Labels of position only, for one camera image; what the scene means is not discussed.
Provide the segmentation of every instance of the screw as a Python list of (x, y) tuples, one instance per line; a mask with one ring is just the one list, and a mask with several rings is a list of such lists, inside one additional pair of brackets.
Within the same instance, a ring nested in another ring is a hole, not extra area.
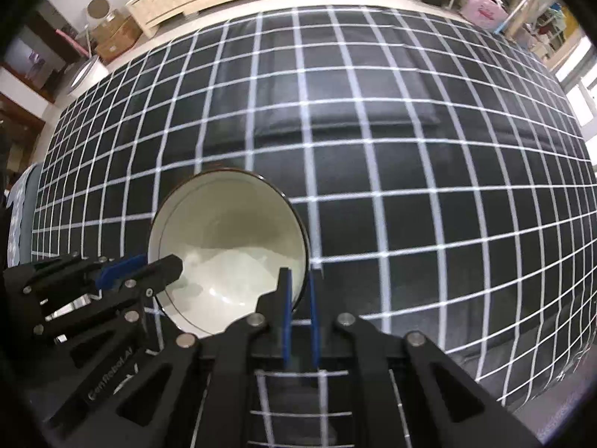
[(136, 310), (130, 310), (124, 314), (124, 319), (127, 322), (135, 323), (137, 320), (139, 320), (139, 312)]
[(188, 349), (195, 343), (195, 336), (192, 333), (181, 333), (176, 337), (176, 345), (183, 349)]
[(247, 317), (247, 323), (252, 327), (259, 327), (265, 322), (265, 317), (261, 313), (252, 313)]
[(417, 330), (407, 333), (407, 342), (413, 347), (422, 346), (425, 343), (425, 340), (425, 335)]
[(338, 323), (343, 327), (350, 327), (354, 323), (354, 315), (350, 313), (341, 313), (338, 315)]

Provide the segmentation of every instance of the grid pattern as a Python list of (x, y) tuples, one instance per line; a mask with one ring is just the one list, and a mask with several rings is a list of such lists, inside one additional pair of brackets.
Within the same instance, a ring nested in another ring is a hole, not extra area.
[(595, 177), (559, 84), (502, 37), (322, 6), (158, 47), (62, 114), (34, 257), (145, 251), (158, 204), (210, 167), (278, 186), (342, 308), (421, 330), (504, 405), (592, 343)]

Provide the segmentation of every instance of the pink bag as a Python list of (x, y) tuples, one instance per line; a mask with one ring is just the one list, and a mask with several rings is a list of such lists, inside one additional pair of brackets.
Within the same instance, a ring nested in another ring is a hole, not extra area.
[(460, 13), (469, 22), (489, 31), (495, 30), (508, 16), (493, 0), (468, 0)]

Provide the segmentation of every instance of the white bowl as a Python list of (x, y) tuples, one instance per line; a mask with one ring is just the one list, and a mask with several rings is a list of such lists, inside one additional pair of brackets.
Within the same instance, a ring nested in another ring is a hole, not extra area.
[(292, 271), (295, 304), (309, 246), (273, 186), (245, 171), (216, 169), (180, 185), (158, 210), (147, 258), (169, 254), (181, 258), (183, 272), (157, 299), (178, 328), (205, 337), (254, 312), (259, 296), (276, 289), (280, 267)]

